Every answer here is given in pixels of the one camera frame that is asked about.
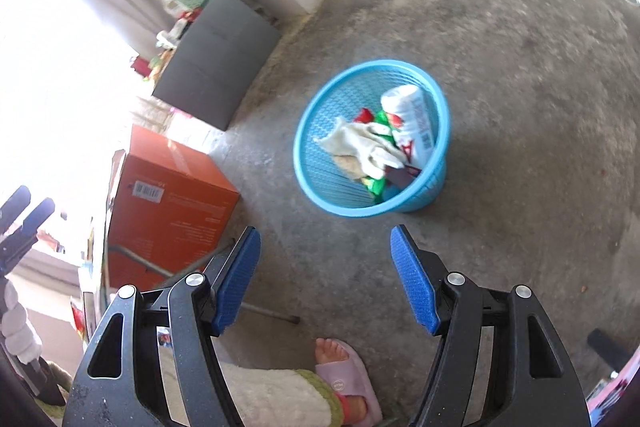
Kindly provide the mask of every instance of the barcode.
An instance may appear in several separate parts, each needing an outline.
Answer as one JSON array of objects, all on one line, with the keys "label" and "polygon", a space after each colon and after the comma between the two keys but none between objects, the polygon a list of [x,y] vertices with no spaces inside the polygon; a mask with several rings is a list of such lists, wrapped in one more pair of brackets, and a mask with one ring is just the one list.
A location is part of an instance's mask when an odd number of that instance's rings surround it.
[{"label": "barcode", "polygon": [[146,201],[153,201],[154,203],[160,203],[163,192],[164,188],[149,185],[148,183],[136,182],[133,185],[133,195],[135,197],[142,198]]}]

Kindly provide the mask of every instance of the metal pole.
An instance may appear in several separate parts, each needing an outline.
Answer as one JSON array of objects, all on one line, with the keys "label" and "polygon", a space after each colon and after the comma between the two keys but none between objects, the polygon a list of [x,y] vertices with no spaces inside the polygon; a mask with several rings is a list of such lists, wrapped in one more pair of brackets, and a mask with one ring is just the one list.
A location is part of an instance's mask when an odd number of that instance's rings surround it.
[{"label": "metal pole", "polygon": [[[170,272],[167,269],[164,269],[158,266],[157,264],[152,263],[151,261],[149,261],[148,259],[145,259],[144,257],[140,257],[137,253],[129,250],[129,248],[123,247],[122,245],[109,245],[109,250],[120,252],[125,257],[128,257],[130,260],[135,261],[136,263],[142,264],[142,266],[147,267],[149,270],[154,271],[162,275],[163,277],[167,277],[167,280],[161,282],[158,286],[156,286],[157,288],[167,288],[169,286],[174,285],[176,282],[178,282],[178,280],[182,279],[182,277],[184,277],[188,273],[192,271],[196,271],[196,268],[198,268],[202,264],[207,263],[208,261],[210,261],[210,259],[212,259],[217,254],[224,251],[226,248],[232,247],[234,243],[235,241],[232,241],[230,244],[225,245],[224,247],[216,248],[213,252],[208,253],[206,256],[198,259],[197,261],[194,261],[188,267],[182,269],[180,272],[175,274]],[[290,322],[291,324],[300,323],[300,317],[298,317],[297,315],[287,315],[284,313],[274,312],[271,310],[267,310],[265,308],[261,308],[259,306],[254,306],[246,302],[241,303],[240,307],[242,309],[247,310],[248,312],[253,312],[258,315],[264,315],[265,317],[271,317],[272,319],[287,321],[287,322]]]}]

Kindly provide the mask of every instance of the concrete floor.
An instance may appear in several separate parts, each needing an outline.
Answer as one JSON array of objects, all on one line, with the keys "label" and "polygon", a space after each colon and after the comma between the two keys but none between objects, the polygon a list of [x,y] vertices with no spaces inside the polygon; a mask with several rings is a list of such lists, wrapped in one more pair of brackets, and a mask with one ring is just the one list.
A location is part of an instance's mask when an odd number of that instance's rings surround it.
[{"label": "concrete floor", "polygon": [[[640,12],[621,0],[326,0],[212,152],[242,194],[230,233],[262,234],[246,300],[303,316],[295,327],[241,312],[223,337],[231,355],[311,368],[313,338],[337,337],[362,355],[385,412],[410,414],[437,340],[416,325],[390,258],[389,231],[404,223],[479,285],[530,285],[590,390],[607,373],[586,345],[593,328],[640,341],[638,42]],[[332,76],[380,57],[442,86],[447,183],[413,214],[331,216],[295,179],[298,119]]]}]

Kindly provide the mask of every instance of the orange cardboard box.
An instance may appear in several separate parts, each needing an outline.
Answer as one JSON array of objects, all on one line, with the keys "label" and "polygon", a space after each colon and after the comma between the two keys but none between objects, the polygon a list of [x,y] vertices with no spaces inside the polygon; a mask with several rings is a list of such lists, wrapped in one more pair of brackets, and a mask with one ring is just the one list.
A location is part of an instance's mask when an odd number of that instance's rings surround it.
[{"label": "orange cardboard box", "polygon": [[[117,157],[109,245],[173,273],[216,247],[240,194],[211,158],[139,126],[129,151]],[[113,250],[108,262],[114,288],[146,291],[164,279]]]}]

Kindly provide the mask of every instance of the metal screw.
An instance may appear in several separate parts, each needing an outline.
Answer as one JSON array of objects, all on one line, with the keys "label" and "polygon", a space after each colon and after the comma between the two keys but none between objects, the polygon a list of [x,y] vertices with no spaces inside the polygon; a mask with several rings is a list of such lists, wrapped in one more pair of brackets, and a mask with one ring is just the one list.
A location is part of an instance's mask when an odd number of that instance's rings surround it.
[{"label": "metal screw", "polygon": [[531,289],[522,284],[520,286],[516,286],[516,293],[523,299],[528,299],[532,295]]},{"label": "metal screw", "polygon": [[204,282],[204,275],[202,273],[192,273],[184,281],[189,286],[200,286]]},{"label": "metal screw", "polygon": [[462,273],[452,272],[447,275],[447,281],[449,281],[454,286],[462,286],[466,279]]},{"label": "metal screw", "polygon": [[127,284],[126,286],[123,286],[118,290],[118,296],[121,299],[128,299],[129,297],[132,297],[133,295],[135,295],[135,293],[136,293],[136,287],[130,284]]}]

